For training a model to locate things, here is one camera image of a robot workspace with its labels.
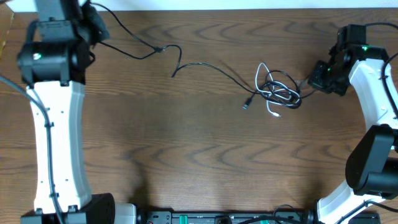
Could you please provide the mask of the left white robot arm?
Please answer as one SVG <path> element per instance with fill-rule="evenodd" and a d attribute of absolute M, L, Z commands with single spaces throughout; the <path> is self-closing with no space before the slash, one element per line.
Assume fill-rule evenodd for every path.
<path fill-rule="evenodd" d="M 83 158 L 81 117 L 92 46 L 109 34 L 96 9 L 78 1 L 35 2 L 17 64 L 34 117 L 37 191 L 21 223 L 136 224 L 135 205 L 93 194 Z"/>

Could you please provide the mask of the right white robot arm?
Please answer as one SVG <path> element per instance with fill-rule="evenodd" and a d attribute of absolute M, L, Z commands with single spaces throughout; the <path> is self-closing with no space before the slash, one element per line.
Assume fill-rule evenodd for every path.
<path fill-rule="evenodd" d="M 307 223 L 348 223 L 370 205 L 397 197 L 397 92 L 389 75 L 386 50 L 366 44 L 334 46 L 329 62 L 318 61 L 308 84 L 343 96 L 352 86 L 358 96 L 366 134 L 349 155 L 345 179 L 317 201 Z"/>

